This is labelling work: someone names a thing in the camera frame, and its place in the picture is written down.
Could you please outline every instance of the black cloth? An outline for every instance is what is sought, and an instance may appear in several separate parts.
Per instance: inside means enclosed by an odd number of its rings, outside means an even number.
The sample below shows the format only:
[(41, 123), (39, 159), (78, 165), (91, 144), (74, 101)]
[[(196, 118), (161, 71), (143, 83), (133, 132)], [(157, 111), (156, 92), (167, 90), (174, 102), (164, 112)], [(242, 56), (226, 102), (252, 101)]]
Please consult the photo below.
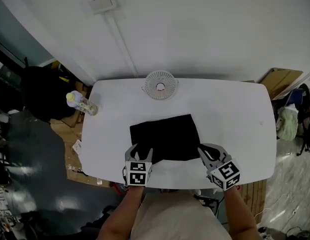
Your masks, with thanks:
[(147, 121), (130, 128), (132, 145), (144, 160), (153, 148), (152, 163), (162, 160), (188, 161), (199, 158), (200, 138), (190, 114), (158, 121)]

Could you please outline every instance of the white shirt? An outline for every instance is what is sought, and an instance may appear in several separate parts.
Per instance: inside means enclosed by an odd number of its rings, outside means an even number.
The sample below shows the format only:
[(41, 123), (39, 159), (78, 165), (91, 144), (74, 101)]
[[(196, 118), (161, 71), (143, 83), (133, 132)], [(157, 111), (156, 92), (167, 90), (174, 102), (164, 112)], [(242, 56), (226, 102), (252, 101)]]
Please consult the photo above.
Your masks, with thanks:
[(231, 240), (214, 216), (190, 193), (147, 194), (131, 240)]

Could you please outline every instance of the white wall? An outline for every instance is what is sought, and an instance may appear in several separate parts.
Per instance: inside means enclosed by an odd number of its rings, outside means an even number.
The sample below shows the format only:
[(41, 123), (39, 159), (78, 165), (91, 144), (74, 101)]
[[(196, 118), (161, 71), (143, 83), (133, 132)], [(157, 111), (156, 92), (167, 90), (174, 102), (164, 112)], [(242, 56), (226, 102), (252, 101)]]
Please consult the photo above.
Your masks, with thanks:
[(30, 66), (53, 59), (47, 50), (16, 20), (0, 0), (0, 44), (20, 61), (27, 57)]
[[(87, 83), (133, 77), (112, 27), (86, 0), (3, 1)], [(165, 69), (184, 77), (258, 80), (273, 67), (310, 72), (310, 0), (118, 2), (113, 15), (141, 76)]]

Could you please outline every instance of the paper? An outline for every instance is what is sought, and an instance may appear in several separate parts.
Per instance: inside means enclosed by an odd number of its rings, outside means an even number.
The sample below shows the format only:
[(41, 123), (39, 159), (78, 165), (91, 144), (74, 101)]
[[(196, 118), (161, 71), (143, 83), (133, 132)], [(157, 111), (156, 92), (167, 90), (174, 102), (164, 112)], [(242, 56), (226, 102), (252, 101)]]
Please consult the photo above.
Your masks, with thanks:
[(77, 153), (77, 155), (81, 155), (82, 153), (82, 143), (81, 141), (78, 139), (76, 140), (75, 144), (73, 145), (73, 150)]

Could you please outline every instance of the plastic bottle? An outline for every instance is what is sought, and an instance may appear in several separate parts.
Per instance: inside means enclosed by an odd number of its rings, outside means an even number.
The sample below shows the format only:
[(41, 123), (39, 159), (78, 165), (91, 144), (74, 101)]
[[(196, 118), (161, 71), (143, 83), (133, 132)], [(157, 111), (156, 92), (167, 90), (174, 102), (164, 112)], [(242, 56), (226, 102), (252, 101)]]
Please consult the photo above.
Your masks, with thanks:
[(95, 116), (98, 112), (98, 107), (77, 90), (67, 93), (66, 99), (67, 105), (91, 116)]

